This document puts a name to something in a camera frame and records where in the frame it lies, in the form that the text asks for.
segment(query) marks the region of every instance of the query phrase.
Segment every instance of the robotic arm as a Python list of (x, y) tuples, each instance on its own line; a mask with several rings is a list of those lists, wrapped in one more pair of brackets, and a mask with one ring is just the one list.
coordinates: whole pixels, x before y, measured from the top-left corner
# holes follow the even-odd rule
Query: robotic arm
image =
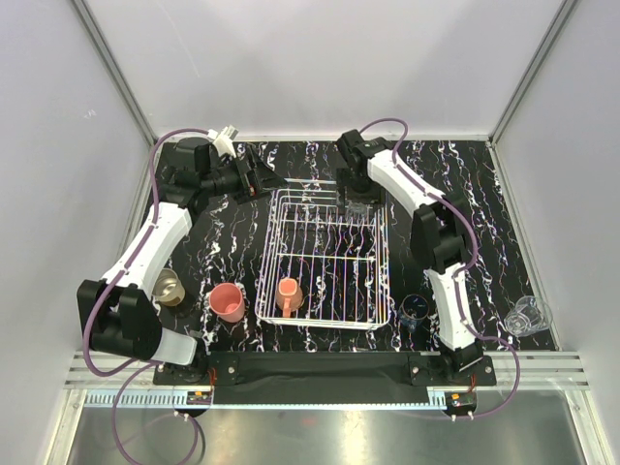
[(464, 273), (452, 277), (470, 260), (469, 236), (453, 213), (432, 197), (444, 199), (461, 212), (466, 200), (430, 186), (399, 159), (395, 165), (393, 144), (383, 138), (364, 140), (359, 131), (352, 130), (336, 143), (349, 166), (337, 174), (341, 201), (379, 204), (384, 201), (383, 187), (411, 216), (410, 248), (414, 260), (428, 273), (437, 302), (442, 368), (452, 375), (465, 372), (482, 359), (481, 341), (466, 327), (471, 315)]
[[(99, 296), (115, 276), (121, 276), (97, 309), (89, 337), (91, 349), (177, 365), (194, 361), (198, 341), (163, 328), (151, 304), (160, 271), (176, 244), (207, 208), (209, 199), (232, 194), (237, 203), (244, 203), (287, 185), (263, 163), (253, 145), (248, 144), (244, 153), (234, 150), (236, 133), (235, 128), (227, 127), (220, 133), (209, 130), (205, 138), (164, 143), (162, 156), (169, 159), (173, 174), (160, 188), (161, 201), (157, 208), (151, 206), (136, 238), (102, 279), (85, 280), (77, 290), (84, 333)], [(221, 160), (212, 168), (213, 152)], [(148, 240), (134, 257), (147, 234), (150, 234)]]

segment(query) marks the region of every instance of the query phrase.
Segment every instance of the transparent container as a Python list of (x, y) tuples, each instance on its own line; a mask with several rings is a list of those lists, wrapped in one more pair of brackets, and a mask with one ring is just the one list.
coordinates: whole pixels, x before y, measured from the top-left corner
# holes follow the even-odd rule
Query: transparent container
[(516, 337), (549, 329), (551, 322), (549, 306), (532, 295), (520, 298), (504, 319), (506, 331)]

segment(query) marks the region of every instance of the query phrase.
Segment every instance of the dish rack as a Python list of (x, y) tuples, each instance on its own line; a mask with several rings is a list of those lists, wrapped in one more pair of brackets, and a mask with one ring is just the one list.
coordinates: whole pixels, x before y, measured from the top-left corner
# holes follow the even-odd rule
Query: dish rack
[[(334, 181), (288, 179), (269, 204), (257, 316), (275, 325), (376, 329), (389, 320), (388, 228), (384, 206), (339, 206)], [(284, 318), (281, 279), (304, 299)]]

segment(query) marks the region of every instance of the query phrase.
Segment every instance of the orange mug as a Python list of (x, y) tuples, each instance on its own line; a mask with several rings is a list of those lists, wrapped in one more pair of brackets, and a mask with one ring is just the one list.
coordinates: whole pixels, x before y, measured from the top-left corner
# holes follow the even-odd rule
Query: orange mug
[(275, 303), (284, 312), (284, 318), (290, 318), (303, 302), (303, 293), (296, 279), (284, 278), (278, 283), (278, 292), (275, 295)]

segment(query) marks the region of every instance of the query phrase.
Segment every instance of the mug handle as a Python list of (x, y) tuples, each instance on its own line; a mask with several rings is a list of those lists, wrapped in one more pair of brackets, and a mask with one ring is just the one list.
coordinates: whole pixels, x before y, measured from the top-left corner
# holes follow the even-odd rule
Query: mug handle
[(291, 299), (290, 298), (284, 299), (284, 308), (282, 309), (282, 311), (284, 312), (284, 318), (291, 317)]

